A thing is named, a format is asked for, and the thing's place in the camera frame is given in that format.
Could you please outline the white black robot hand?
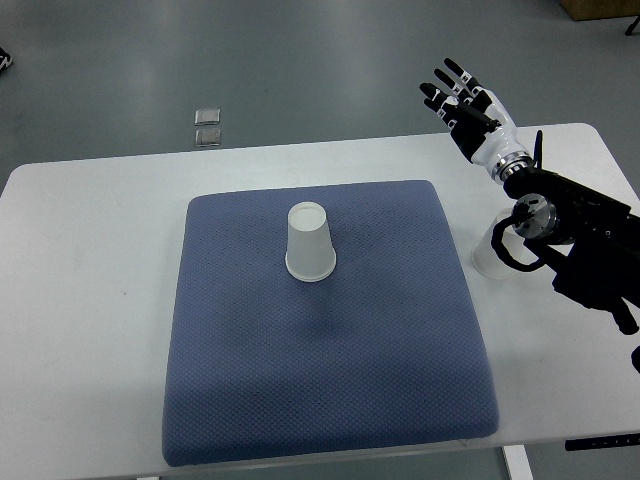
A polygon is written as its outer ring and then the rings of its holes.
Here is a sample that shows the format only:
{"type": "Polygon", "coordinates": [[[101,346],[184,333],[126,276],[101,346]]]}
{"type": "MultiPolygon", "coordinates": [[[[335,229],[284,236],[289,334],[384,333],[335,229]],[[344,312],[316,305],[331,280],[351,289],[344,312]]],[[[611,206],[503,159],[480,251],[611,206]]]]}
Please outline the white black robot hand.
{"type": "Polygon", "coordinates": [[[533,159],[517,138],[517,127],[494,92],[484,88],[466,69],[450,58],[447,70],[435,69],[442,87],[420,85],[423,103],[436,113],[464,158],[485,168],[503,184],[507,177],[529,167],[533,159]]]}

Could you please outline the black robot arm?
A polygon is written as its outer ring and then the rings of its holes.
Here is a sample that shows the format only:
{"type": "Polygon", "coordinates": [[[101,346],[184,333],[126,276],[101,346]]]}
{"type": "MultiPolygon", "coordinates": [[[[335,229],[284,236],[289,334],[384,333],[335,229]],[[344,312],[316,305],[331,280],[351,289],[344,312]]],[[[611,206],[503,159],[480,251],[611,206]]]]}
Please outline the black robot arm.
{"type": "Polygon", "coordinates": [[[516,204],[493,228],[498,258],[521,272],[549,267],[557,293],[637,334],[629,306],[639,305],[639,217],[631,207],[533,167],[511,174],[503,188],[516,204]]]}

